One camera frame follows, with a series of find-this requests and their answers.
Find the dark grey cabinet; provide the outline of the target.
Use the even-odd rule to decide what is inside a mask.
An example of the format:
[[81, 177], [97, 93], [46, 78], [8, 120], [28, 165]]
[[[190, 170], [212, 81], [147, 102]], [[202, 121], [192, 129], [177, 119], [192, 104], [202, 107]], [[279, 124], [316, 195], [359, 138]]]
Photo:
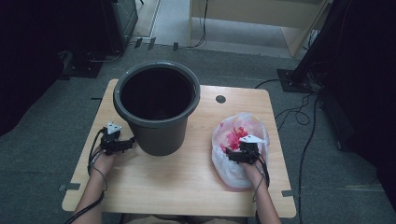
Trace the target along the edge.
[[138, 21], [135, 0], [102, 0], [112, 53], [124, 52]]

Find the person's left hand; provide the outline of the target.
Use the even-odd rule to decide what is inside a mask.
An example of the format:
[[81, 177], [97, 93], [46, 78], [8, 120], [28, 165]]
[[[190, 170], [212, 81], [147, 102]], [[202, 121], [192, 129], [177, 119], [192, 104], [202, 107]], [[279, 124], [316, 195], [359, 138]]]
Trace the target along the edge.
[[120, 152], [116, 152], [112, 155], [107, 155], [101, 148], [97, 148], [92, 155], [92, 159], [89, 161], [89, 176], [106, 178], [107, 175], [112, 171], [116, 161], [121, 156]]

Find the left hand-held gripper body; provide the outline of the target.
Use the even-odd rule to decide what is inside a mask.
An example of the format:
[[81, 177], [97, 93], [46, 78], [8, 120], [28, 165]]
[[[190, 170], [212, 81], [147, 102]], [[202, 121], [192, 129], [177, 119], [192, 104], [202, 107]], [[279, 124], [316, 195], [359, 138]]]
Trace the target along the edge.
[[124, 151], [124, 145], [119, 141], [121, 126], [108, 122], [101, 137], [100, 147], [107, 155]]

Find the dark grey trash can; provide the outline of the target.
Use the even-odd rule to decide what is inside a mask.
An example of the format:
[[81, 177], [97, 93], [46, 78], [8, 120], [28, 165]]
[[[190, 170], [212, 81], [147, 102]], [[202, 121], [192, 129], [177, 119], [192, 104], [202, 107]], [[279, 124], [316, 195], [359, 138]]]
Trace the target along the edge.
[[133, 67], [118, 80], [113, 104], [142, 150], [167, 156], [182, 146], [200, 95], [199, 80], [189, 68], [153, 61]]

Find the clear plastic bag red print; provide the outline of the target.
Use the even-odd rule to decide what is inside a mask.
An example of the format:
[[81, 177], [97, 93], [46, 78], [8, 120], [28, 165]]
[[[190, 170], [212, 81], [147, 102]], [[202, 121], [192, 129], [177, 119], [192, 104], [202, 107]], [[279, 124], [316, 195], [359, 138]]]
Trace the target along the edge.
[[259, 144], [259, 150], [264, 157], [263, 163], [266, 163], [269, 146], [268, 132], [264, 122], [253, 114], [242, 112], [229, 117], [223, 120], [212, 133], [212, 162], [222, 182], [232, 190], [248, 189], [251, 184], [241, 166], [242, 162], [230, 161], [226, 155], [226, 148], [240, 152], [240, 138], [249, 134], [265, 141], [265, 144]]

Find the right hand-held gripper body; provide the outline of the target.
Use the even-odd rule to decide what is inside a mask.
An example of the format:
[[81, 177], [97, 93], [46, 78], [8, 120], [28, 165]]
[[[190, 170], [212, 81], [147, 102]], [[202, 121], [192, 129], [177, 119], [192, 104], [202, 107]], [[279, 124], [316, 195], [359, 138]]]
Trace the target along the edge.
[[240, 138], [239, 149], [242, 153], [242, 163], [254, 164], [256, 161], [264, 161], [259, 144], [265, 144], [265, 141], [255, 135], [249, 134]]

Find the person's right hand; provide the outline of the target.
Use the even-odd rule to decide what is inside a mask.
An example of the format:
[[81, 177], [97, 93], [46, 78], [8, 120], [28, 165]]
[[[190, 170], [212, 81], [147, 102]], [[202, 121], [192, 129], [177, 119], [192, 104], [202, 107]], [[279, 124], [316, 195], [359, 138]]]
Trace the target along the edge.
[[241, 166], [254, 187], [258, 187], [260, 184], [266, 185], [264, 170], [259, 162], [255, 164], [242, 163]]

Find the light wooden desk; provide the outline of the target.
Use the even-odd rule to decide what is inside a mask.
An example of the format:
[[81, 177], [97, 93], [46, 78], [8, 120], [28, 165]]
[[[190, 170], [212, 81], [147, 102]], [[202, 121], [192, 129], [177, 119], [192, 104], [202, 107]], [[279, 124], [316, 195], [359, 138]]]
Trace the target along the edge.
[[281, 28], [296, 56], [332, 0], [190, 0], [190, 18], [238, 21]]

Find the white power strip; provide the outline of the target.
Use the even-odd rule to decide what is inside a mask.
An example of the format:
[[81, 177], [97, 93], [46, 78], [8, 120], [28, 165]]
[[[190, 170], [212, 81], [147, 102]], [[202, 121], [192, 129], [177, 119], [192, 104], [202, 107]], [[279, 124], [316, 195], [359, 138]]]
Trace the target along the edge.
[[312, 30], [308, 37], [308, 47], [311, 48], [318, 35], [320, 34], [320, 30]]

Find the black floor base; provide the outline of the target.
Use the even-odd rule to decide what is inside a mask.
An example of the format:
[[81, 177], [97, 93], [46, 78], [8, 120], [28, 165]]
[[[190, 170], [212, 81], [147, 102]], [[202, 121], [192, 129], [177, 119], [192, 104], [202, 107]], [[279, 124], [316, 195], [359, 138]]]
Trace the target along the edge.
[[97, 78], [103, 65], [90, 60], [80, 60], [70, 51], [61, 51], [58, 56], [64, 64], [63, 73], [60, 76], [60, 79], [64, 80], [68, 80], [70, 77]]

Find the black stand with base plate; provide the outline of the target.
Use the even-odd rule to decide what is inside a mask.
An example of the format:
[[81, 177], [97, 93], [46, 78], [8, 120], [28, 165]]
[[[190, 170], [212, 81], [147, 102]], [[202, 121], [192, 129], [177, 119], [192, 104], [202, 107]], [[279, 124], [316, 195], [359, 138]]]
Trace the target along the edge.
[[277, 69], [283, 91], [315, 92], [313, 87], [315, 78], [309, 75], [328, 66], [336, 54], [336, 42], [342, 32], [342, 29], [338, 28], [338, 23], [343, 18], [347, 5], [348, 0], [333, 0], [332, 7], [317, 38], [298, 66], [294, 70]]

